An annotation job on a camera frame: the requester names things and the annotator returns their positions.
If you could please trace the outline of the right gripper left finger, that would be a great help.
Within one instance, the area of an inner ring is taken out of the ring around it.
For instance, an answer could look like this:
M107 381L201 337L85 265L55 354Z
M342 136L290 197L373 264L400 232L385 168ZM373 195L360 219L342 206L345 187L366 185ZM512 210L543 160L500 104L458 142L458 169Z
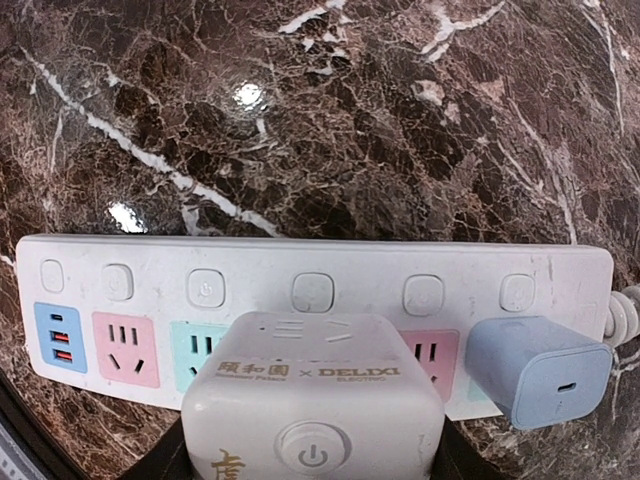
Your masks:
M148 456L178 420L177 414L85 415L79 463L89 479L116 479Z

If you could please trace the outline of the white cube socket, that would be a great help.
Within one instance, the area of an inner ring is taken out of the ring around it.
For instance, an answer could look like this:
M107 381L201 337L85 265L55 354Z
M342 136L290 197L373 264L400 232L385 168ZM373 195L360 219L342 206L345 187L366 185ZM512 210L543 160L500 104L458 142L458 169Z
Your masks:
M427 479L443 402L375 314L251 312L184 395L198 479Z

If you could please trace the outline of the white multicolour power strip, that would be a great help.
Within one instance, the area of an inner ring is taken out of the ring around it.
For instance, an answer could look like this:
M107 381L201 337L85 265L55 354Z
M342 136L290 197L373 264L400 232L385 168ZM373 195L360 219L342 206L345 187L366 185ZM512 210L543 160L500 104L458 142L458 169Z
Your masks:
M639 290L612 288L614 262L592 246L294 240L147 235L31 235L16 250L31 365L42 377L178 409L241 316L225 376L371 381L386 361L348 366L371 346L357 317L390 321L453 420L498 408L465 368L471 329L543 316L618 346L639 333Z

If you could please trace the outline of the small blue plug adapter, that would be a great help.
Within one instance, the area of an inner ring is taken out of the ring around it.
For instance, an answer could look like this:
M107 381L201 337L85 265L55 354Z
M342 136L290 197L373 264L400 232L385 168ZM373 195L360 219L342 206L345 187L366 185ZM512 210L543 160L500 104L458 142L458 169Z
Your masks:
M470 377L519 430L589 415L612 362L606 344L541 316L483 320L465 351Z

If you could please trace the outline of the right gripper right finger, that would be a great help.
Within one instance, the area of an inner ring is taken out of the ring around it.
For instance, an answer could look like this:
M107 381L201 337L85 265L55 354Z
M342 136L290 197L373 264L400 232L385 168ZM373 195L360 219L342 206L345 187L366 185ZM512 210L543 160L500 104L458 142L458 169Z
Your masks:
M472 447L445 418L434 459L434 480L504 480L505 477Z

